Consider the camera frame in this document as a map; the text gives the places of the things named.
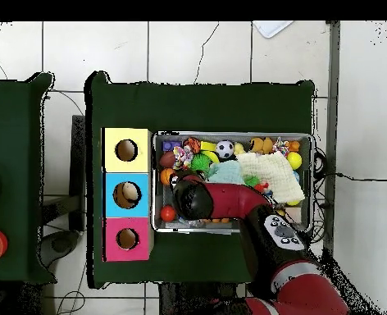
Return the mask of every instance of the yellow ball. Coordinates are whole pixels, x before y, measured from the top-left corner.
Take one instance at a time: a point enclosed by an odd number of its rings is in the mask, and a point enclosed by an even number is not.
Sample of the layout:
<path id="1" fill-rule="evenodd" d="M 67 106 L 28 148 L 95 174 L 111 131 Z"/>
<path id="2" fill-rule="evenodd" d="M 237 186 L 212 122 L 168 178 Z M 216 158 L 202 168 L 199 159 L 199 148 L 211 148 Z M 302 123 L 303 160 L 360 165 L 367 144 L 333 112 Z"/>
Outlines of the yellow ball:
<path id="1" fill-rule="evenodd" d="M 287 160 L 294 171 L 302 165 L 302 157 L 298 153 L 289 153 Z"/>
<path id="2" fill-rule="evenodd" d="M 294 205 L 297 205 L 301 202 L 301 200 L 293 200 L 292 202 L 287 202 L 288 205 L 290 206 L 294 206 Z"/>

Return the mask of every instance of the wooden cube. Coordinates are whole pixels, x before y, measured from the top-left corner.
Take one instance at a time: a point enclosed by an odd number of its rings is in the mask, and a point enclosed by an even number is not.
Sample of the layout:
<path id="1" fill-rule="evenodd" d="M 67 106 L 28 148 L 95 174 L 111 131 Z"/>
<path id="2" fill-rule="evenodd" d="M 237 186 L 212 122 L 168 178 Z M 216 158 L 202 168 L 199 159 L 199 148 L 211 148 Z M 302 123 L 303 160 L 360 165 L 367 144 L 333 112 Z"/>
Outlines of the wooden cube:
<path id="1" fill-rule="evenodd" d="M 150 171 L 151 133 L 148 130 L 105 128 L 102 141 L 106 172 L 146 173 Z"/>
<path id="2" fill-rule="evenodd" d="M 131 233 L 136 236 L 132 244 Z M 105 262 L 148 260 L 154 231 L 147 217 L 106 219 Z"/>
<path id="3" fill-rule="evenodd" d="M 103 173 L 103 175 L 106 175 L 105 217 L 150 216 L 149 174 Z"/>

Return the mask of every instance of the white cloth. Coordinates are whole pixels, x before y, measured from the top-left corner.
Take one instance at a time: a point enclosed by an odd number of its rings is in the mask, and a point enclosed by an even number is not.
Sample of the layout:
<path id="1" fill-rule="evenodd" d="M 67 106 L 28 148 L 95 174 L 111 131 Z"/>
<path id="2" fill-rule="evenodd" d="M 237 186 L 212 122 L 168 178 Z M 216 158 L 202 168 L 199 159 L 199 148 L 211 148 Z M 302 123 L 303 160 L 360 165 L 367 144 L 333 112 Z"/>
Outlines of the white cloth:
<path id="1" fill-rule="evenodd" d="M 242 153 L 236 157 L 242 168 L 242 176 L 257 176 L 261 183 L 267 182 L 276 202 L 304 200 L 304 193 L 295 179 L 293 168 L 279 151 L 263 155 Z"/>

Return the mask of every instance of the pink block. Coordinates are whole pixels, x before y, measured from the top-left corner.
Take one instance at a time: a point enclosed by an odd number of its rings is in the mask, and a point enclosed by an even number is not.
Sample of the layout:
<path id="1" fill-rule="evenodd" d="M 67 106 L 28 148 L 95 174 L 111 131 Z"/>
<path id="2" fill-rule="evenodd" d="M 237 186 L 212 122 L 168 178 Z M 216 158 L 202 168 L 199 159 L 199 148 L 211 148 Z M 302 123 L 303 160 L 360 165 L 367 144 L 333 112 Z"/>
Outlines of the pink block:
<path id="1" fill-rule="evenodd" d="M 139 236 L 138 244 L 131 250 L 124 250 L 116 242 L 117 234 L 125 229 L 133 229 Z M 148 217 L 109 217 L 106 219 L 106 262 L 148 260 Z"/>

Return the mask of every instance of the green spiky ball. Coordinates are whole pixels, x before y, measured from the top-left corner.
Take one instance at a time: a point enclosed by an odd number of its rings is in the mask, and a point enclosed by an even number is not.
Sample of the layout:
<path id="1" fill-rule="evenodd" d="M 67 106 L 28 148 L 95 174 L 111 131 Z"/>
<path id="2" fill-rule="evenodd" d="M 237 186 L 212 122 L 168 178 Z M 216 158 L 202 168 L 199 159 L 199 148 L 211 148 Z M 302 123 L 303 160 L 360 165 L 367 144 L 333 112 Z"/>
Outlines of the green spiky ball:
<path id="1" fill-rule="evenodd" d="M 208 156 L 198 153 L 193 156 L 192 162 L 190 163 L 190 169 L 193 171 L 203 171 L 208 176 L 210 163 L 211 159 Z"/>

